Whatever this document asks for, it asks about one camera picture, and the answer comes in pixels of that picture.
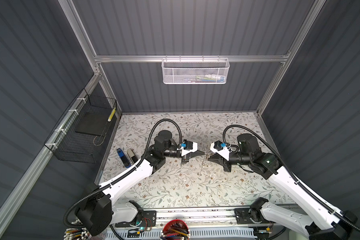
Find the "grey strap metal keyring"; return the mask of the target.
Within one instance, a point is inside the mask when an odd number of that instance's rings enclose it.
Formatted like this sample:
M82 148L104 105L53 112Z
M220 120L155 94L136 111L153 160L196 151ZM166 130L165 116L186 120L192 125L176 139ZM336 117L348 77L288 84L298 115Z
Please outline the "grey strap metal keyring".
M204 167L206 166L207 162L208 162L208 159L209 159L210 155L205 153L204 156L203 156L203 159L202 159L202 163L201 163L201 168L200 168L200 172L198 173L199 176L202 175L203 173L203 169Z

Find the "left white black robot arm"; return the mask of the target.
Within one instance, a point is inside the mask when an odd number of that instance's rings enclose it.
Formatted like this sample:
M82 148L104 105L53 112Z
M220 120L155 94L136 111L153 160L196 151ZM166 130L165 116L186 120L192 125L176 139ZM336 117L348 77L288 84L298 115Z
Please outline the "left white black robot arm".
M202 155L204 152L198 149L197 143L181 140L177 144L170 131L160 131L143 158L111 180L91 187L92 196L79 203L75 215L93 236L113 224L139 226L144 219L143 208L135 201L119 204L119 198L157 172L167 157L179 158L185 164L191 158Z

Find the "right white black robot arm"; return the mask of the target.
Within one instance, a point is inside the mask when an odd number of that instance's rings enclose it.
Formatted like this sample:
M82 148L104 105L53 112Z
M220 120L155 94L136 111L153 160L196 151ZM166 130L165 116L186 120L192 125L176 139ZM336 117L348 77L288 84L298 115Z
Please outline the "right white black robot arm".
M350 211L340 209L313 192L271 153L263 153L257 138L251 134L237 137L237 151L231 145L216 141L211 144L213 155L209 161L230 172L232 165L247 165L278 190L286 193L304 211L303 214L285 209L259 197L245 215L253 223L274 222L293 230L310 240L347 240L350 238L358 218Z

